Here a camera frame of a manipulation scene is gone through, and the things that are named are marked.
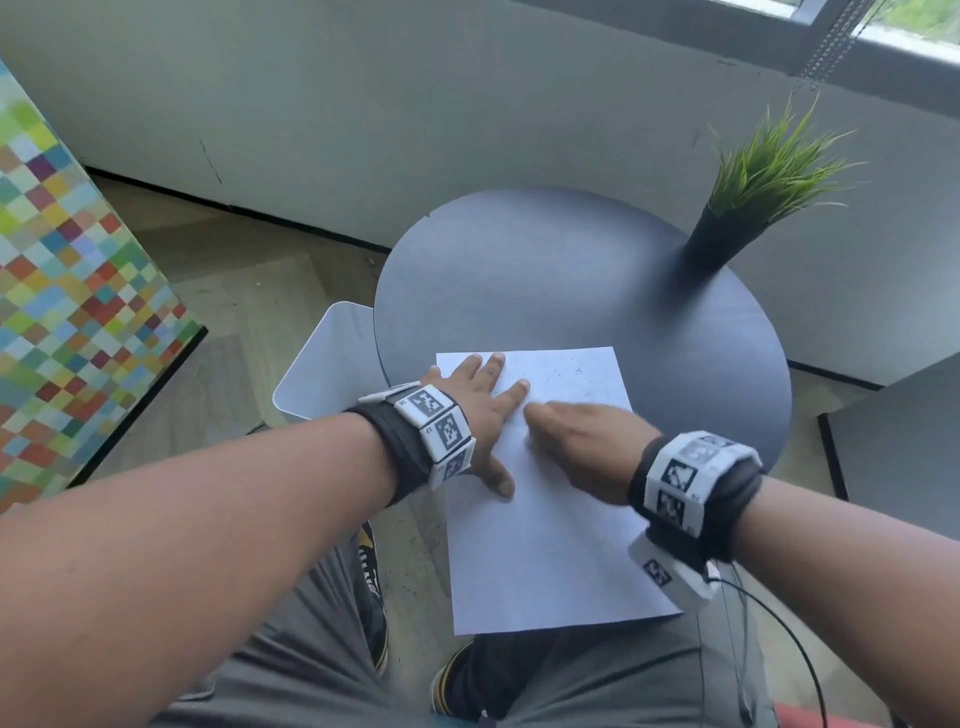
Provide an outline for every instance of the hand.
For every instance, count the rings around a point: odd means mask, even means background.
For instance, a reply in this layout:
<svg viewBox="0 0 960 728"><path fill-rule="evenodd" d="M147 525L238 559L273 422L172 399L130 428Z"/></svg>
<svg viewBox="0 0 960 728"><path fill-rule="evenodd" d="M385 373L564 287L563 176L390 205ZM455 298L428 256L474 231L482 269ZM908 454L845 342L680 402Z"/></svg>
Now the hand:
<svg viewBox="0 0 960 728"><path fill-rule="evenodd" d="M480 354L472 354L446 379L440 375L439 367L430 367L420 384L433 384L456 400L477 440L470 472L479 476L495 493L513 497L516 491L513 477L490 453L500 438L503 424L530 392L530 382L521 379L506 392L492 398L490 392L500 379L506 360L503 353L495 353L481 369L483 359Z"/></svg>
<svg viewBox="0 0 960 728"><path fill-rule="evenodd" d="M627 505L643 449L660 436L638 415L607 404L528 404L523 416L534 446L574 487L613 505Z"/></svg>

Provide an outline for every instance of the pixelated colorful panel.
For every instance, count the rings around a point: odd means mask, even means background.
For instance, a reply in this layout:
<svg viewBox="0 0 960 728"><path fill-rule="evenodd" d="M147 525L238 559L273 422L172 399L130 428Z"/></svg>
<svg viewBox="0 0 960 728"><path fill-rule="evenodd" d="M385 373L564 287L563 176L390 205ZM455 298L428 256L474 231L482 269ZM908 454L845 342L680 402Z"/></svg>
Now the pixelated colorful panel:
<svg viewBox="0 0 960 728"><path fill-rule="evenodd" d="M0 513L66 486L199 326L0 62Z"/></svg>

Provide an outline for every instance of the round table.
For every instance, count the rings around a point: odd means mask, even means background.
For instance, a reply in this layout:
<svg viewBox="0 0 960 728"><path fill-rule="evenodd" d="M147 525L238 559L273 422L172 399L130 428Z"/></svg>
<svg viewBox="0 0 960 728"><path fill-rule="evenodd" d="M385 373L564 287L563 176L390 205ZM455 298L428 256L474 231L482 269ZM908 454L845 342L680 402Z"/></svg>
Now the round table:
<svg viewBox="0 0 960 728"><path fill-rule="evenodd" d="M705 429L772 468L790 378L763 309L729 268L691 271L686 235L648 212L559 187L461 197L387 258L373 326L391 384L437 352L613 346L635 412L663 432Z"/></svg>

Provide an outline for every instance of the black plant pot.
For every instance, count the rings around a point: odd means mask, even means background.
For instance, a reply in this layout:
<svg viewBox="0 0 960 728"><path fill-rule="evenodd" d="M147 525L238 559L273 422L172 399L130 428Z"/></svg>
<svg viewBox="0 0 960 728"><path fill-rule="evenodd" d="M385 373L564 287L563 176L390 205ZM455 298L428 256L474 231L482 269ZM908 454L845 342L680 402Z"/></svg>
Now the black plant pot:
<svg viewBox="0 0 960 728"><path fill-rule="evenodd" d="M701 271L719 271L767 229L735 212L720 217L704 206L697 227L684 245L684 260Z"/></svg>

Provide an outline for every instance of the black sneaker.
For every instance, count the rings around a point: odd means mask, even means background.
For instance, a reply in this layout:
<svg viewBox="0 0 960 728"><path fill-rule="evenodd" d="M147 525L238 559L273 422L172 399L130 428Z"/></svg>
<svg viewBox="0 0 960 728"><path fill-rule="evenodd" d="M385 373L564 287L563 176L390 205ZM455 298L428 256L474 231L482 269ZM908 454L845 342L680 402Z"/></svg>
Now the black sneaker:
<svg viewBox="0 0 960 728"><path fill-rule="evenodd" d="M458 716L456 707L451 705L452 700L450 700L449 697L449 687L453 682L452 678L464 665L471 647L473 647L473 640L458 649L453 654L453 657L447 661L446 665L440 668L440 672L434 675L433 682L430 683L430 707L434 713L441 716L458 717L476 721L476 716Z"/></svg>
<svg viewBox="0 0 960 728"><path fill-rule="evenodd" d="M367 582L367 588L370 589L370 593L373 595L373 599L383 611L383 623L385 625L383 636L371 650L373 665L376 667L376 674L379 677L383 677L383 673L387 671L387 638L390 629L386 626L387 612L383 606L383 593L380 591L380 577L377 572L376 539L373 537L373 526L370 525L369 521L360 526L360 533L358 535L360 537L360 544L357 551L360 555L360 567L363 569L363 577Z"/></svg>

